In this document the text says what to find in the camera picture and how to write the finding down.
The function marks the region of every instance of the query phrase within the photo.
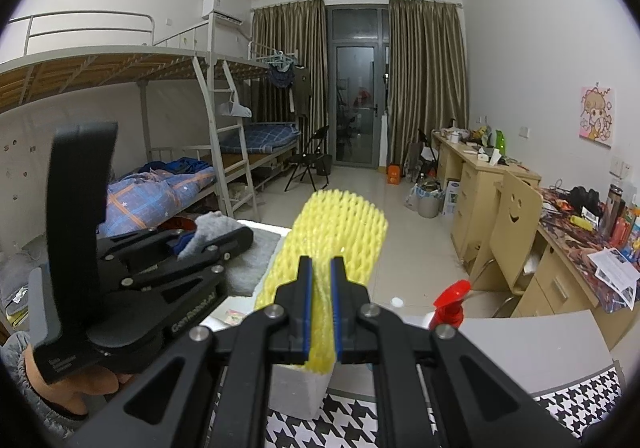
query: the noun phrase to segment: anime poster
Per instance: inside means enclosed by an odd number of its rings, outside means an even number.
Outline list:
[[[580,137],[608,147],[613,143],[615,99],[613,89],[582,88],[580,102]]]

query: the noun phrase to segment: door frame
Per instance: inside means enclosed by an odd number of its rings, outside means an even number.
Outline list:
[[[327,6],[327,42],[328,42],[328,80],[329,80],[329,150],[334,157],[334,163],[340,166],[351,166],[356,168],[375,168],[380,164],[380,139],[382,131],[382,115],[385,111],[385,46],[388,40],[383,37],[382,11],[385,5],[380,4],[357,4]],[[346,40],[334,40],[334,17],[335,9],[376,9],[378,15],[378,37],[358,38]],[[337,49],[338,47],[373,47],[373,102],[376,112],[373,119],[373,143],[371,151],[371,163],[357,163],[349,161],[338,161],[336,156],[336,136],[335,118],[337,107]]]

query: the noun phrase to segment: human hand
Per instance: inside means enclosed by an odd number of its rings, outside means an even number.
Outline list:
[[[36,366],[31,345],[24,351],[24,366],[31,386],[42,399],[58,404],[76,415],[87,414],[82,400],[83,394],[89,396],[114,394],[121,383],[126,383],[131,378],[130,375],[114,374],[107,368],[94,365],[64,380],[48,384],[42,379]]]

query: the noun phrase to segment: door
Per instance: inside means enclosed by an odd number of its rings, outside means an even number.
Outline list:
[[[377,168],[385,110],[382,8],[329,8],[330,145],[337,164]]]

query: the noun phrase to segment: silver bolt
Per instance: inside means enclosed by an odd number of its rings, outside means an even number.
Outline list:
[[[360,312],[367,318],[375,318],[380,314],[380,306],[374,303],[366,303],[362,305]]]
[[[456,335],[456,330],[448,323],[442,323],[436,327],[436,336],[441,340],[450,340]]]
[[[189,331],[189,338],[194,342],[202,342],[209,338],[209,329],[203,325],[196,325]]]
[[[274,303],[265,307],[264,313],[273,320],[280,318],[284,314],[284,308],[281,305]]]

